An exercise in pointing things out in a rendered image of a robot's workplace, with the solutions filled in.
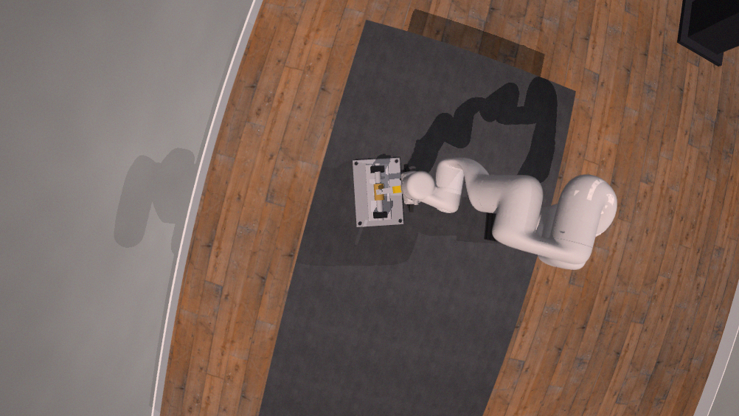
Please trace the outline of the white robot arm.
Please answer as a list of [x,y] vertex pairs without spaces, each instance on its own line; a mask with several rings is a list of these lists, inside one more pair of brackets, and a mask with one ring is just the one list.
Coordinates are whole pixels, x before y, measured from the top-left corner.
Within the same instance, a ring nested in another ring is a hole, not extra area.
[[600,177],[574,177],[557,204],[541,207],[543,189],[536,178],[489,175],[480,163],[462,157],[442,159],[435,180],[425,171],[408,175],[401,192],[414,205],[421,201],[441,212],[456,212],[464,176],[472,206],[496,213],[492,234],[498,242],[537,254],[542,262],[558,268],[582,268],[595,237],[607,230],[617,211],[616,194]]

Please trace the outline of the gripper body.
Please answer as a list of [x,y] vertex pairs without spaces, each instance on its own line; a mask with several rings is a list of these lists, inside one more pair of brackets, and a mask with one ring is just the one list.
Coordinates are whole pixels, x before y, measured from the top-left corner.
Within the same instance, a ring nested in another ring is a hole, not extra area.
[[[405,172],[405,173],[402,173],[402,174],[401,174],[401,183],[402,183],[402,180],[403,180],[403,179],[404,179],[405,177],[407,177],[408,175],[410,175],[410,174],[412,174],[412,173],[414,173],[414,172],[416,172],[416,171],[409,171],[409,172]],[[404,203],[405,203],[405,204],[413,204],[413,201],[411,201],[410,199],[406,198],[406,197],[405,197],[404,195],[403,195],[403,200],[404,200]]]

